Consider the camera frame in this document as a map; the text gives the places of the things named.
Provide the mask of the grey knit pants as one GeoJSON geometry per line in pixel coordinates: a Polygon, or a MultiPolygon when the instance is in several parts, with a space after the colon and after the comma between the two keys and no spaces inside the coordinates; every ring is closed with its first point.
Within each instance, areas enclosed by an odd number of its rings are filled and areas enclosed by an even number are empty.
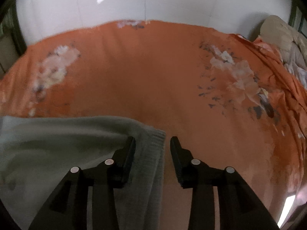
{"type": "Polygon", "coordinates": [[[116,116],[1,118],[1,201],[27,229],[64,175],[111,158],[129,136],[136,151],[129,181],[115,190],[120,229],[158,229],[164,131],[116,116]]]}

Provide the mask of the orange floral bed sheet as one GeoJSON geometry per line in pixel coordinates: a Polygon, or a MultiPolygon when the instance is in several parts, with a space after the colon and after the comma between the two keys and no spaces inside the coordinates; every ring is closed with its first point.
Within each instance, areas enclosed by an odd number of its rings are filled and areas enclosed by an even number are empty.
{"type": "Polygon", "coordinates": [[[1,115],[129,118],[165,132],[159,229],[185,229],[191,190],[169,140],[233,166],[278,221],[306,164],[306,90],[259,42],[211,28],[112,22],[44,39],[1,80],[1,115]]]}

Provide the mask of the beige rumpled blanket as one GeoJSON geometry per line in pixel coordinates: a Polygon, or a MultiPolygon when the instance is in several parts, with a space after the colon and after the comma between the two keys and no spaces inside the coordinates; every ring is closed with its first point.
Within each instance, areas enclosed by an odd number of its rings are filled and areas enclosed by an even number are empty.
{"type": "Polygon", "coordinates": [[[278,16],[269,16],[260,38],[277,50],[285,69],[306,87],[306,38],[278,16]]]}

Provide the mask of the metal bed frame headboard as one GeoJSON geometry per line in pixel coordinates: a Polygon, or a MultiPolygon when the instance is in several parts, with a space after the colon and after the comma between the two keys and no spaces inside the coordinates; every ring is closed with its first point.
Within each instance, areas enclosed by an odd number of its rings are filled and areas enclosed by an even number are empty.
{"type": "Polygon", "coordinates": [[[8,10],[1,22],[1,79],[27,49],[21,33],[17,11],[8,10]]]}

